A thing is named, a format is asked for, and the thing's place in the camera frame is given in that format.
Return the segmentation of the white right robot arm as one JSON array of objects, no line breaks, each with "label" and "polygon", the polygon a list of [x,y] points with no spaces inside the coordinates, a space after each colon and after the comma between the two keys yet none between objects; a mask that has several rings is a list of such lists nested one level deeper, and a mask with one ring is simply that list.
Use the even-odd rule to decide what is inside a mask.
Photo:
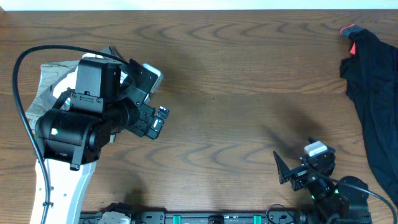
[{"label": "white right robot arm", "polygon": [[294,223],[371,223],[368,208],[369,189],[361,179],[346,176],[331,179],[335,168],[335,150],[306,152],[301,166],[289,169],[278,153],[274,153],[279,182],[290,182],[292,190],[305,189],[313,208],[297,210]]}]

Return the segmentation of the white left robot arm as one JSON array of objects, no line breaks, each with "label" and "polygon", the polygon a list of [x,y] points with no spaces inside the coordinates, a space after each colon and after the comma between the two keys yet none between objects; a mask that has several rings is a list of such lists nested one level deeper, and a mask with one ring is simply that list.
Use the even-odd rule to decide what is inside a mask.
[{"label": "white left robot arm", "polygon": [[102,112],[51,109],[36,123],[39,149],[49,178],[36,178],[31,223],[78,223],[83,199],[101,149],[126,129],[156,139],[169,110],[116,103]]}]

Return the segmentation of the folded grey shorts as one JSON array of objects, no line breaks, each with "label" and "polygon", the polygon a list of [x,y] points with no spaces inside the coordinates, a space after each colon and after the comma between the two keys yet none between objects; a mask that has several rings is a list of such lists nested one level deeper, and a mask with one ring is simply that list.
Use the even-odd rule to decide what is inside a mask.
[{"label": "folded grey shorts", "polygon": [[109,57],[105,57],[100,55],[98,58],[101,61],[104,62],[110,62],[110,63],[127,63],[127,60],[123,58],[123,56],[118,52],[117,48],[115,46],[108,46],[105,47],[103,50],[100,50],[101,53],[103,54],[107,54],[107,55],[112,55],[113,57],[117,57],[118,59],[114,59],[114,58],[109,58]]}]

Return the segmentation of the black garment with red trim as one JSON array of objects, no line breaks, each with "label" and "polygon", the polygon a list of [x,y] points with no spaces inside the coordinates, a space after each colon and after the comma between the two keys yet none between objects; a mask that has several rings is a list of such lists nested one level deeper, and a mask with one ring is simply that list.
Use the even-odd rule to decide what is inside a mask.
[{"label": "black garment with red trim", "polygon": [[377,182],[397,203],[397,47],[351,24],[340,30],[351,40],[352,56],[342,60],[341,78],[363,127],[368,164]]}]

